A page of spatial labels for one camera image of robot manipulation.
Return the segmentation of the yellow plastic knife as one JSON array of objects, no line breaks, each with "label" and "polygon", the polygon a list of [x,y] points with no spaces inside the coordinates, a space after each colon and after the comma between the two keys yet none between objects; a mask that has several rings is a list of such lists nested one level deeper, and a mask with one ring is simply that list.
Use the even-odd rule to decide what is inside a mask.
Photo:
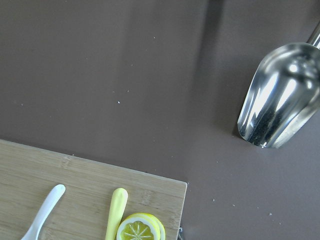
[{"label": "yellow plastic knife", "polygon": [[128,201],[128,192],[124,188],[113,191],[109,206],[105,240],[115,240]]}]

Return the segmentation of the upper lemon slice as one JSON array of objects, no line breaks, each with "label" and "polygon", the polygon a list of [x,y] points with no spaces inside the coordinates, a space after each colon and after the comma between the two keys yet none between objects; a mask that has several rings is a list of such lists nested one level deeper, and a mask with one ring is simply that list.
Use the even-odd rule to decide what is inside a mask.
[{"label": "upper lemon slice", "polygon": [[150,213],[133,213],[119,225],[117,240],[165,240],[166,230],[161,221]]}]

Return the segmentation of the bamboo cutting board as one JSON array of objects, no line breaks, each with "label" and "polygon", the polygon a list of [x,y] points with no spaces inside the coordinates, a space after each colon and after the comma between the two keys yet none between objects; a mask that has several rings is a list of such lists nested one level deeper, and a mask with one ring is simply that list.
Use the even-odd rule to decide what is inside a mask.
[{"label": "bamboo cutting board", "polygon": [[113,191],[128,192],[125,215],[145,212],[175,240],[187,184],[128,168],[2,140],[0,142],[0,237],[19,240],[44,199],[58,184],[65,193],[48,216],[41,240],[102,240]]}]

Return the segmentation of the white ceramic spoon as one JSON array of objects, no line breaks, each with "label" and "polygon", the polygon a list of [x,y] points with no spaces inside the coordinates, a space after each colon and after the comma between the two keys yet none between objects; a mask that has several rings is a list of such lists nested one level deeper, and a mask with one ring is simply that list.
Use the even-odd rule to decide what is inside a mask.
[{"label": "white ceramic spoon", "polygon": [[58,184],[52,188],[52,190],[44,199],[29,229],[21,238],[22,240],[38,239],[45,221],[47,220],[48,216],[50,215],[60,198],[63,196],[65,191],[66,187],[63,184]]}]

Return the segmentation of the steel scoop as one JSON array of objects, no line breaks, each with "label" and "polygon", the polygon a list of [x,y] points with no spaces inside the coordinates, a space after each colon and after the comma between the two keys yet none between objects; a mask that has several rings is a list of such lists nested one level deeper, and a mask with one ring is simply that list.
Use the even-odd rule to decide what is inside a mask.
[{"label": "steel scoop", "polygon": [[320,109],[320,28],[307,42],[268,53],[258,65],[237,120],[240,136],[278,149]]}]

